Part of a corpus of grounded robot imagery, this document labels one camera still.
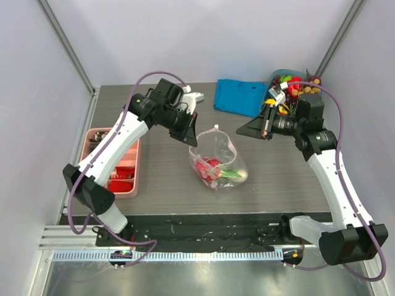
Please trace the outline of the pink toy dragon fruit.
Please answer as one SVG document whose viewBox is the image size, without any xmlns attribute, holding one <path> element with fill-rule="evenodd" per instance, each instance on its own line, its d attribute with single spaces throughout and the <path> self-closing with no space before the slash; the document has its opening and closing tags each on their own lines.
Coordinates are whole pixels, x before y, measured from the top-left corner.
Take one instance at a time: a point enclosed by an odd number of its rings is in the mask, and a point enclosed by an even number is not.
<svg viewBox="0 0 395 296">
<path fill-rule="evenodd" d="M 203 182 L 211 185 L 220 181 L 220 169 L 217 168 L 219 165 L 222 165 L 222 162 L 217 158 L 204 157 L 202 160 L 197 160 L 194 167 Z"/>
</svg>

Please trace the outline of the beige toy potato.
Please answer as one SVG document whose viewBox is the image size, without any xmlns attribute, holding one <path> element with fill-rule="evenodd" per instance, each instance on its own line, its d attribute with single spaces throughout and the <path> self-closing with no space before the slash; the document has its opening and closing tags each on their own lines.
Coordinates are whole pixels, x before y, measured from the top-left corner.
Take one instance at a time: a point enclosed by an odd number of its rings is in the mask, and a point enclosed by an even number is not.
<svg viewBox="0 0 395 296">
<path fill-rule="evenodd" d="M 244 168 L 235 168 L 231 180 L 234 183 L 244 183 L 248 178 L 248 171 Z"/>
</svg>

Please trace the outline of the yellow toy mango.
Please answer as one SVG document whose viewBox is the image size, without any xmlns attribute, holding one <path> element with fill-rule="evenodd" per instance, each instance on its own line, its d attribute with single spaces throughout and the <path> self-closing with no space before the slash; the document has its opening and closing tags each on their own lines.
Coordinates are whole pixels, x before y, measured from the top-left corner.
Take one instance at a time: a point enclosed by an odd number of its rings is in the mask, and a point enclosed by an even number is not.
<svg viewBox="0 0 395 296">
<path fill-rule="evenodd" d="M 265 101 L 265 104 L 268 104 L 268 105 L 277 105 L 277 100 L 276 100 L 276 99 L 273 99 L 273 98 L 269 98 L 269 99 L 267 99 L 267 100 Z"/>
</svg>

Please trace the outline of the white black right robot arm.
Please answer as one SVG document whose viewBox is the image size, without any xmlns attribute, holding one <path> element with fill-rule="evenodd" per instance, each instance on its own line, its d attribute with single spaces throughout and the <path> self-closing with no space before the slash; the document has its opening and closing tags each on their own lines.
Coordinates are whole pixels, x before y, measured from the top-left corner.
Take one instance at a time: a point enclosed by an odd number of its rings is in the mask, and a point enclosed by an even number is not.
<svg viewBox="0 0 395 296">
<path fill-rule="evenodd" d="M 305 214 L 283 215 L 278 229 L 283 242 L 310 242 L 331 266 L 380 257 L 388 230 L 376 224 L 361 204 L 344 167 L 340 138 L 323 125 L 323 109 L 318 94 L 303 94 L 295 113 L 270 98 L 261 114 L 237 133 L 263 140 L 275 134 L 291 136 L 322 187 L 332 223 L 327 225 Z M 189 148 L 189 156 L 196 173 L 213 189 L 232 187 L 247 178 L 230 137 L 216 127 L 198 135 L 197 146 Z"/>
</svg>

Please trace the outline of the clear pink-dotted zip bag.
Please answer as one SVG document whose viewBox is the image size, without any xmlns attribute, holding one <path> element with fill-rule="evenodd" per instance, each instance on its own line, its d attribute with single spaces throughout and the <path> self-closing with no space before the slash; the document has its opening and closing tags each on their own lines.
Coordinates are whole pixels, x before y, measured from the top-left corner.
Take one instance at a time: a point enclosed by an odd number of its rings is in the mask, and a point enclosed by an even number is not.
<svg viewBox="0 0 395 296">
<path fill-rule="evenodd" d="M 204 157 L 217 158 L 222 162 L 222 165 L 217 167 L 220 169 L 220 181 L 216 181 L 211 185 L 205 185 L 213 190 L 219 190 L 242 184 L 234 183 L 231 180 L 233 170 L 235 168 L 244 168 L 248 171 L 248 169 L 229 135 L 220 130 L 218 125 L 214 125 L 213 128 L 198 134 L 196 138 L 197 147 L 189 147 L 189 159 L 195 172 L 195 162 L 202 160 Z"/>
</svg>

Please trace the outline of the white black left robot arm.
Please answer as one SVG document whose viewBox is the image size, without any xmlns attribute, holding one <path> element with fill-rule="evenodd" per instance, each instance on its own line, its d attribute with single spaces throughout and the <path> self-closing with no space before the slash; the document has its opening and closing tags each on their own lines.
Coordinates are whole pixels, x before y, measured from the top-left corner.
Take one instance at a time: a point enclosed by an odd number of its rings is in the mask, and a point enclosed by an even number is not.
<svg viewBox="0 0 395 296">
<path fill-rule="evenodd" d="M 153 126 L 168 129 L 171 138 L 195 147 L 195 108 L 204 95 L 189 86 L 161 79 L 146 94 L 134 92 L 105 138 L 78 165 L 68 164 L 63 176 L 70 200 L 77 199 L 108 227 L 110 239 L 119 246 L 131 240 L 131 226 L 115 204 L 115 195 L 105 185 L 116 164 L 130 147 Z"/>
</svg>

